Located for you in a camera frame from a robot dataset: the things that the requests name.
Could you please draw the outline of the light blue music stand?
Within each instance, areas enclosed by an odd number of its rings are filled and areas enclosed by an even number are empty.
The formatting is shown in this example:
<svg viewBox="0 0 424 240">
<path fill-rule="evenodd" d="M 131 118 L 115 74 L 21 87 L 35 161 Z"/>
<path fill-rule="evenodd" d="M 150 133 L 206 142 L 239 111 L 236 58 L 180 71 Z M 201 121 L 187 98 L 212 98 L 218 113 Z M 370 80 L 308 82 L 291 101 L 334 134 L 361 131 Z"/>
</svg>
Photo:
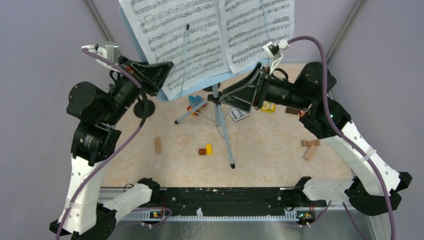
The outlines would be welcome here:
<svg viewBox="0 0 424 240">
<path fill-rule="evenodd" d="M 122 18 L 124 25 L 129 33 L 129 36 L 131 38 L 131 41 L 136 49 L 137 55 L 140 58 L 140 60 L 142 62 L 146 62 L 147 58 L 145 53 L 143 52 L 139 41 L 134 33 L 134 31 L 132 30 L 132 27 L 130 25 L 130 21 L 126 15 L 126 13 L 124 12 L 124 10 L 122 9 L 122 7 L 119 8 L 119 14 L 120 17 Z M 214 116 L 215 119 L 212 120 L 212 122 L 215 123 L 215 126 L 217 128 L 221 127 L 223 132 L 221 133 L 221 137 L 225 140 L 226 143 L 226 148 L 227 148 L 227 152 L 228 152 L 228 157 L 229 157 L 229 162 L 230 162 L 230 167 L 232 169 L 236 168 L 235 162 L 234 162 L 234 158 L 233 158 L 233 154 L 232 154 L 232 150 L 231 150 L 231 146 L 230 146 L 230 142 L 229 142 L 229 137 L 228 137 L 228 132 L 227 132 L 227 128 L 226 128 L 226 124 L 225 124 L 225 115 L 222 111 L 222 106 L 221 103 L 219 101 L 219 97 L 221 96 L 221 91 L 219 91 L 219 88 L 217 86 L 218 83 L 222 83 L 228 79 L 231 79 L 233 77 L 237 77 L 240 76 L 241 74 L 245 74 L 245 73 L 250 73 L 254 67 L 256 66 L 256 64 L 250 65 L 249 67 L 245 68 L 244 70 L 240 71 L 237 74 L 232 74 L 230 71 L 229 72 L 225 72 L 225 73 L 221 73 L 215 76 L 212 76 L 208 79 L 206 79 L 204 82 L 200 82 L 196 85 L 194 85 L 193 87 L 187 89 L 185 91 L 185 93 L 188 94 L 193 94 L 195 91 L 200 90 L 200 89 L 204 89 L 207 87 L 210 87 L 212 85 L 214 85 L 213 87 L 213 92 L 211 92 L 211 94 L 209 94 L 202 103 L 200 103 L 199 105 L 195 106 L 191 111 L 186 112 L 183 116 L 181 116 L 180 118 L 178 118 L 177 120 L 175 120 L 175 124 L 179 124 L 181 123 L 186 117 L 189 116 L 189 114 L 196 112 L 197 109 L 199 109 L 202 105 L 204 105 L 205 103 L 207 104 L 211 104 L 213 106 L 214 109 Z"/>
</svg>

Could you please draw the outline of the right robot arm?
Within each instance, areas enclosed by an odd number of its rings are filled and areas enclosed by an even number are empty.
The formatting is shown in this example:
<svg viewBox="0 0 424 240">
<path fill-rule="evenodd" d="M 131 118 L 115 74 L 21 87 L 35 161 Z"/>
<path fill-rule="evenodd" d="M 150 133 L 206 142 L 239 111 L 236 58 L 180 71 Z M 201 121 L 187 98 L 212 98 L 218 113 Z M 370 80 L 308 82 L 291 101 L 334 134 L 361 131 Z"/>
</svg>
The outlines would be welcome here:
<svg viewBox="0 0 424 240">
<path fill-rule="evenodd" d="M 333 149 L 350 167 L 354 177 L 347 180 L 320 180 L 302 177 L 294 187 L 293 200 L 299 206 L 312 201 L 349 203 L 367 216 L 394 211 L 402 201 L 400 191 L 409 187 L 412 176 L 392 169 L 359 133 L 349 113 L 335 100 L 323 96 L 336 79 L 323 65 L 307 63 L 294 82 L 283 74 L 278 78 L 269 67 L 257 63 L 249 75 L 225 88 L 221 103 L 250 112 L 270 102 L 305 113 L 302 125 Z"/>
</svg>

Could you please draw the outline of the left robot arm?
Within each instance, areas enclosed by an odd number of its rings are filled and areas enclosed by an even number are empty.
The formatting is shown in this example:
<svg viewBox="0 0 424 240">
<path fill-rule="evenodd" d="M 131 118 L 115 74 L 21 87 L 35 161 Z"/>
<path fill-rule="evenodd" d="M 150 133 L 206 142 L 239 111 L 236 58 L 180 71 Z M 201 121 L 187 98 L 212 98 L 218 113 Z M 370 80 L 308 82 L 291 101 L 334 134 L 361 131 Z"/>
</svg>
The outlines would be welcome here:
<svg viewBox="0 0 424 240">
<path fill-rule="evenodd" d="M 119 75 L 108 92 L 83 81 L 68 96 L 66 111 L 79 124 L 71 144 L 71 178 L 60 217 L 49 226 L 58 237 L 105 240 L 117 223 L 141 205 L 160 202 L 160 185 L 150 178 L 139 180 L 119 196 L 99 202 L 106 165 L 114 157 L 121 131 L 114 126 L 137 98 L 147 102 L 156 96 L 174 64 L 148 64 L 124 56 L 118 58 Z"/>
</svg>

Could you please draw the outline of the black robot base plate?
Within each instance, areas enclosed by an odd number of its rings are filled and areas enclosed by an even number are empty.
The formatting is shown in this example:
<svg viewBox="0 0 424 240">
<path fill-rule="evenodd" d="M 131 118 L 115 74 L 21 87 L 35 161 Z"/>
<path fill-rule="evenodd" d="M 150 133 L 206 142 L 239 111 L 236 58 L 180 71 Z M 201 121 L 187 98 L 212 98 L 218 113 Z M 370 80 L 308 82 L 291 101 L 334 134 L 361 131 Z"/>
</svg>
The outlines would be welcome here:
<svg viewBox="0 0 424 240">
<path fill-rule="evenodd" d="M 155 190 L 144 207 L 165 207 L 173 216 L 206 217 L 283 216 L 289 210 L 326 207 L 310 201 L 292 187 L 167 187 Z"/>
</svg>

